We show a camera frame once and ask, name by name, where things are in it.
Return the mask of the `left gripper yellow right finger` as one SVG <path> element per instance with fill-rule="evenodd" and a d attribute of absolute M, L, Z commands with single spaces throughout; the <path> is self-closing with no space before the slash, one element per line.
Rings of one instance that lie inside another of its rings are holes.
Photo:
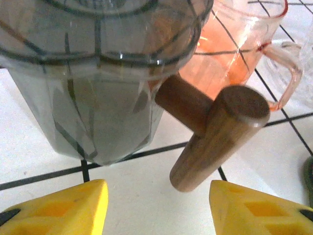
<path fill-rule="evenodd" d="M 311 235 L 313 210 L 223 180 L 210 184 L 210 208 L 218 235 Z"/>

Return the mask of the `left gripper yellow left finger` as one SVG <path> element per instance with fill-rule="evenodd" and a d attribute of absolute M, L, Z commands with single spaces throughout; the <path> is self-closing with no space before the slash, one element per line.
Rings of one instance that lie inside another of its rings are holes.
<path fill-rule="evenodd" d="M 11 206 L 0 213 L 2 235 L 100 235 L 109 203 L 104 179 Z"/>

